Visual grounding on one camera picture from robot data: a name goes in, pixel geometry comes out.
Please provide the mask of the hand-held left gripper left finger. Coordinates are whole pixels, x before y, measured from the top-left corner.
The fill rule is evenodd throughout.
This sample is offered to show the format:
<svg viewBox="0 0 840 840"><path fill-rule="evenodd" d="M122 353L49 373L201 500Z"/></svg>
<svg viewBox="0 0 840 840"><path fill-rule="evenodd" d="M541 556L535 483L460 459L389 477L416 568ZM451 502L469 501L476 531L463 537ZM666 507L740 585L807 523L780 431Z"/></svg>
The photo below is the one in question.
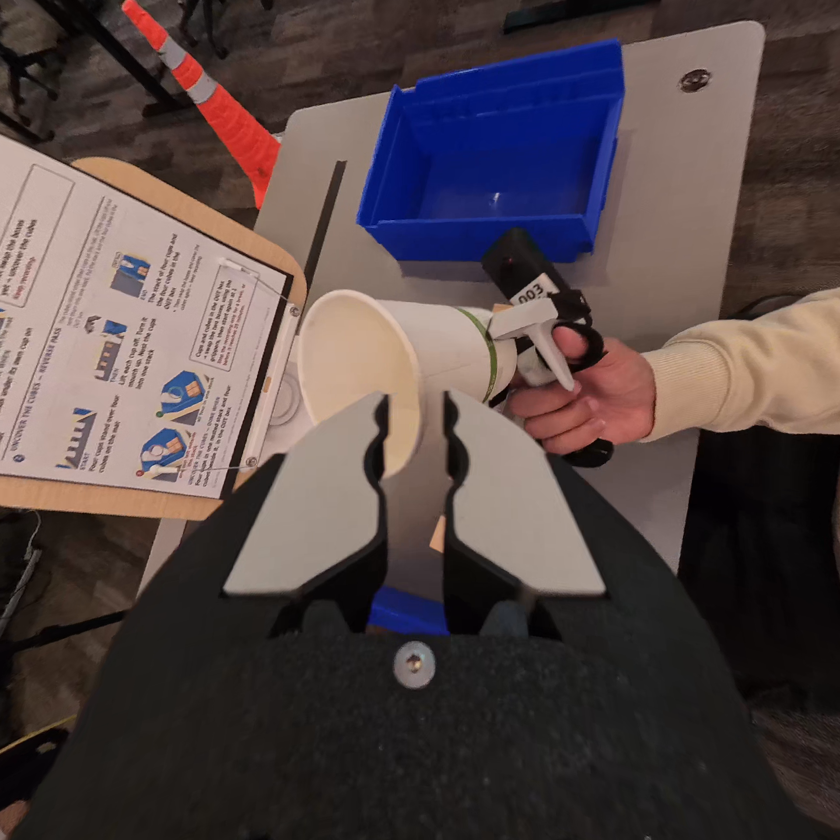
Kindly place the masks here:
<svg viewBox="0 0 840 840"><path fill-rule="evenodd" d="M373 392L309 430L282 459L225 584L370 611L387 571L384 443L389 397Z"/></svg>

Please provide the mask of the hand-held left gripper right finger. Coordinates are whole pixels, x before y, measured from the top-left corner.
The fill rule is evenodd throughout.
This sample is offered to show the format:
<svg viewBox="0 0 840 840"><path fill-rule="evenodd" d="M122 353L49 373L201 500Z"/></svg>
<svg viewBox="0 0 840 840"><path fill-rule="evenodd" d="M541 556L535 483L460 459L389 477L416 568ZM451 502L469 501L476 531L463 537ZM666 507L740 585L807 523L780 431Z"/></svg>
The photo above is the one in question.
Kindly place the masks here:
<svg viewBox="0 0 840 840"><path fill-rule="evenodd" d="M444 396L444 433L452 480L446 604L604 596L604 580L541 447L463 392Z"/></svg>

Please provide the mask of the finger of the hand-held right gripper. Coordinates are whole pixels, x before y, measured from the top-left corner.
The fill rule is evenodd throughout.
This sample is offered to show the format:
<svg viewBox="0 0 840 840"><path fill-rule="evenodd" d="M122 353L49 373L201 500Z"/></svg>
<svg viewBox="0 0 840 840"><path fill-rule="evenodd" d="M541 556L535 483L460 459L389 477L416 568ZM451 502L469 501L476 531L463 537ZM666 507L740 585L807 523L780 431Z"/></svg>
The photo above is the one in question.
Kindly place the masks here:
<svg viewBox="0 0 840 840"><path fill-rule="evenodd" d="M527 301L495 311L490 318L493 341L528 338L533 343L553 342L560 315L552 301Z"/></svg>

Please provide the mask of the blue plastic bin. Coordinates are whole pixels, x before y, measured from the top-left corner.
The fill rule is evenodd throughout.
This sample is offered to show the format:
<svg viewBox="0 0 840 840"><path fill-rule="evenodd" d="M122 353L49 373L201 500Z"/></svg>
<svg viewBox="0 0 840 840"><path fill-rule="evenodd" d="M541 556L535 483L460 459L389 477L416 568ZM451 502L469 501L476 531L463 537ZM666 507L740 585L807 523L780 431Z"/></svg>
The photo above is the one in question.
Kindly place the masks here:
<svg viewBox="0 0 840 840"><path fill-rule="evenodd" d="M398 261L478 262L523 228L575 262L595 246L624 99L616 39L394 87L356 223Z"/></svg>
<svg viewBox="0 0 840 840"><path fill-rule="evenodd" d="M402 635L449 635L443 603L386 585L375 594L367 623Z"/></svg>

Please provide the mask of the person's right hand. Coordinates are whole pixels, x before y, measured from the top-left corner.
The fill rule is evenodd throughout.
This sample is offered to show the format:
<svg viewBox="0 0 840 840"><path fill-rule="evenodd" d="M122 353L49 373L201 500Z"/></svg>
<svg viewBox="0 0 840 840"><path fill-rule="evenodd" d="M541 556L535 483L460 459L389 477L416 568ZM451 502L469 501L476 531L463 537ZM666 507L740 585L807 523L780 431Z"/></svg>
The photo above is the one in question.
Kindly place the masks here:
<svg viewBox="0 0 840 840"><path fill-rule="evenodd" d="M605 355L574 375L570 391L552 381L511 384L506 408L550 454L567 456L596 440L636 442L653 429L655 378L642 354L617 339L604 340Z"/></svg>

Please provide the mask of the white document stand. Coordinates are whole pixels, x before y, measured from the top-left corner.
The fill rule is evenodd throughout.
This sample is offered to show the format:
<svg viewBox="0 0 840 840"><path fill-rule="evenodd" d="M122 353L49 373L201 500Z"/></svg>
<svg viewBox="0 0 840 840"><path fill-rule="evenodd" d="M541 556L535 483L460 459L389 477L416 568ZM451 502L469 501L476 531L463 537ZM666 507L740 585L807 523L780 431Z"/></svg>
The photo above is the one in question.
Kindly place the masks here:
<svg viewBox="0 0 840 840"><path fill-rule="evenodd" d="M280 322L248 436L244 459L249 467L260 466L273 455L287 454L312 427L298 372L300 320L301 309L294 304L288 305Z"/></svg>

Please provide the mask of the instruction sheet on clipboard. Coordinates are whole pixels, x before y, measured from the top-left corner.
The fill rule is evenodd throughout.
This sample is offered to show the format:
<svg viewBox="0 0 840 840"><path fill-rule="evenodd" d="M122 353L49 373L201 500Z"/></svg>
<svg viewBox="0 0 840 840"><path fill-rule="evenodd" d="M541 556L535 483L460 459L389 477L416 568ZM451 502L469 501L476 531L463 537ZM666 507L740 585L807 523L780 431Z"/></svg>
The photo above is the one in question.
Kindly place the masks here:
<svg viewBox="0 0 840 840"><path fill-rule="evenodd" d="M287 305L269 358L268 372L257 381L255 419L239 463L244 465L250 456L258 457L266 439L270 410L275 404L280 380L287 367L292 338L307 301L308 289L302 268L282 247L134 164L93 156L74 161L72 167L155 207L249 258L291 275L290 290L282 292ZM201 521L210 516L222 501L155 490L2 476L1 503L7 508Z"/></svg>

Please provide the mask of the person's black pants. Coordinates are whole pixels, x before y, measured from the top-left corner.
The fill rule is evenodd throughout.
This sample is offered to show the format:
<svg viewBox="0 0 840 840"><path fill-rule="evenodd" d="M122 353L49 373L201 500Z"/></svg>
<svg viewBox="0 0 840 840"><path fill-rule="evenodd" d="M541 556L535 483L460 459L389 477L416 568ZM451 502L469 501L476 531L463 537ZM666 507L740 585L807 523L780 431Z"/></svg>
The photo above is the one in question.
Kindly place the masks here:
<svg viewBox="0 0 840 840"><path fill-rule="evenodd" d="M742 695L838 711L839 437L699 434L678 578Z"/></svg>

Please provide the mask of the printed instruction sheet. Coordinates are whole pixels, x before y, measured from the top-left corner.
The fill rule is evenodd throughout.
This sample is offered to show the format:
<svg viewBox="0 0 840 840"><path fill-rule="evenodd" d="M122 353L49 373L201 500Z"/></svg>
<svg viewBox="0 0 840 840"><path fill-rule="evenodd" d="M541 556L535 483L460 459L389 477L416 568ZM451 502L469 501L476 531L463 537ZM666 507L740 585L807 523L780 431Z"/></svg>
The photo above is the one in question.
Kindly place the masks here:
<svg viewBox="0 0 840 840"><path fill-rule="evenodd" d="M15 140L1 155L2 478L226 498L294 274Z"/></svg>

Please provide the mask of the orange traffic cone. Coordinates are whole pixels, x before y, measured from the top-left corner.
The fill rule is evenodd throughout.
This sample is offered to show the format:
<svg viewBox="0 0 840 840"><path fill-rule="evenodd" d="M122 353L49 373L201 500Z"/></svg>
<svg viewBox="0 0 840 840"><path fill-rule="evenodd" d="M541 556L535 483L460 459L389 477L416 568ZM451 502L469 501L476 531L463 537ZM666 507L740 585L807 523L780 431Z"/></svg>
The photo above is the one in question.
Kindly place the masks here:
<svg viewBox="0 0 840 840"><path fill-rule="evenodd" d="M150 43L163 65L203 115L250 181L261 209L278 161L281 142L135 1L122 11Z"/></svg>

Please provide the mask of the black table frame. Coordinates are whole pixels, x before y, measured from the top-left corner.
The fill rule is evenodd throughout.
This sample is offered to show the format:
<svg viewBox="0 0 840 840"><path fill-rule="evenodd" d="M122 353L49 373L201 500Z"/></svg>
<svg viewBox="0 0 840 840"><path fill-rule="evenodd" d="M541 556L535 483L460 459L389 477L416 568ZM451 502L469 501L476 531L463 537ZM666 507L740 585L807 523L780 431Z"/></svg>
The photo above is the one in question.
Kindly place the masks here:
<svg viewBox="0 0 840 840"><path fill-rule="evenodd" d="M2 2L2 135L56 155L76 130L186 107L113 32L119 2Z"/></svg>

